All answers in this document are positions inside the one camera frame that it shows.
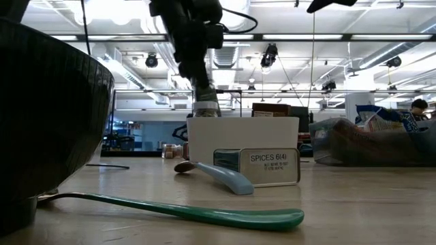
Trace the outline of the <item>white plastic bin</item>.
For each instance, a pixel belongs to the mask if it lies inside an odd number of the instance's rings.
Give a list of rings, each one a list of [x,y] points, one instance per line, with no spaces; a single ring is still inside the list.
[[[297,117],[195,117],[187,120],[189,159],[213,163],[216,149],[295,148]]]

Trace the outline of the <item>black ceiling light rail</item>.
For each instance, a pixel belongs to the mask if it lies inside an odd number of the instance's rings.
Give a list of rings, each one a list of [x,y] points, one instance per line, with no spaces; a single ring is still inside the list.
[[[436,42],[436,34],[225,34],[227,42]],[[166,35],[90,35],[91,42],[167,42]]]

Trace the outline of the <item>black metal table frame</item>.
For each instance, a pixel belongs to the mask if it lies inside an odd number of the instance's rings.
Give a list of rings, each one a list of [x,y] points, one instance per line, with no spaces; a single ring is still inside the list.
[[[103,150],[101,157],[161,157],[159,151],[109,151]]]

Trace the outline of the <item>grey ceiling pipe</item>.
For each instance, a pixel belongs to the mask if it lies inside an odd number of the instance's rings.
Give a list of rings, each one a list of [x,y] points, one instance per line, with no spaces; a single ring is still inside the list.
[[[414,29],[414,32],[423,33],[423,34],[436,33],[436,16],[430,18],[420,26],[416,27]],[[409,42],[388,44],[383,48],[379,49],[378,51],[374,52],[373,54],[362,59],[358,63],[358,70],[370,69],[376,65],[384,63],[390,59],[393,59],[394,57],[400,55],[401,53],[404,53],[412,48],[415,48],[421,43],[422,41],[419,40],[414,42],[409,41]]]

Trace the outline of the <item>brown spice packet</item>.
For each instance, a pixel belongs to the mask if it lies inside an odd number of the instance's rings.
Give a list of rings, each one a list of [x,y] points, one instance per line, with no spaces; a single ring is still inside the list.
[[[273,103],[253,103],[252,117],[286,117],[291,115],[291,106]]]

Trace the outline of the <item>blue white snack bag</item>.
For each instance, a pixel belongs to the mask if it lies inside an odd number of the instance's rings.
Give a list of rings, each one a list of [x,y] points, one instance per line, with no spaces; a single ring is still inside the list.
[[[356,124],[362,123],[365,131],[406,133],[420,131],[414,116],[407,110],[387,109],[377,105],[357,105],[356,111],[358,113]]]

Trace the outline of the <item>red and black bowl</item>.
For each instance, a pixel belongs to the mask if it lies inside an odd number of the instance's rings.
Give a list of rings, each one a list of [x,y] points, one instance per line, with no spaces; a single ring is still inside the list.
[[[92,159],[113,90],[93,57],[0,18],[0,237],[30,225],[37,198]]]

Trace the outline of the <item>white-capped spice jar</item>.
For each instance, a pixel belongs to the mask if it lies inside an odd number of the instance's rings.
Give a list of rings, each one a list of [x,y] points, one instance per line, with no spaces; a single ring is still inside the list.
[[[194,117],[218,117],[218,104],[215,101],[197,101],[193,104]]]

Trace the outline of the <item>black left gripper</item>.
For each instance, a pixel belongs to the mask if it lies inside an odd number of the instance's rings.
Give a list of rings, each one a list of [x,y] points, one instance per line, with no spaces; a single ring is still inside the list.
[[[151,0],[149,11],[163,22],[180,75],[196,88],[208,87],[206,51],[223,46],[219,0]]]

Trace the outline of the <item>black metal spoon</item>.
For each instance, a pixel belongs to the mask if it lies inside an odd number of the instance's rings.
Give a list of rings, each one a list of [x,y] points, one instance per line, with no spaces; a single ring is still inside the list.
[[[113,168],[119,168],[119,169],[130,169],[129,166],[125,165],[111,165],[111,164],[86,164],[88,167],[113,167]]]

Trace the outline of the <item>green rectangular packet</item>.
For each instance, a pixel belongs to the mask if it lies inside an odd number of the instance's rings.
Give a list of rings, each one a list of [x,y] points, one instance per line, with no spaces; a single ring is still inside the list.
[[[214,86],[199,87],[194,89],[194,95],[196,101],[214,101],[218,102],[217,91]]]

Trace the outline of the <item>yellow pink noodle packet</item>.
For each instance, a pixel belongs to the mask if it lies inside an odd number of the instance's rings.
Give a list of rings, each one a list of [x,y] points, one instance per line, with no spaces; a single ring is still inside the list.
[[[330,149],[346,165],[406,165],[421,158],[408,133],[363,131],[346,120],[334,124]]]

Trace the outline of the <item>small glass jar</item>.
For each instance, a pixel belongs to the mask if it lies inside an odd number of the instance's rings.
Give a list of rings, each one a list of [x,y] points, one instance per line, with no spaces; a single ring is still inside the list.
[[[176,144],[164,144],[161,156],[164,159],[176,159],[183,157],[183,147]]]

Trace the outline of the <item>green-handled spoon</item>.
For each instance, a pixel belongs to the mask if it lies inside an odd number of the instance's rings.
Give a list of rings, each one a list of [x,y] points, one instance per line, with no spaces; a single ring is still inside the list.
[[[260,231],[288,231],[299,226],[305,218],[305,213],[295,208],[281,210],[226,210],[181,206],[79,192],[59,193],[47,197],[39,197],[37,203],[42,206],[60,198],[99,201],[117,206],[168,214],[199,223]]]

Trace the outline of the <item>person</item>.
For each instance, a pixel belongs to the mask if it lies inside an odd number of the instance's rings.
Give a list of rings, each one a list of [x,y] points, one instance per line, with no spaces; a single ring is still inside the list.
[[[423,99],[416,99],[411,104],[410,112],[414,116],[416,121],[428,120],[429,118],[424,114],[428,108],[428,103]]]

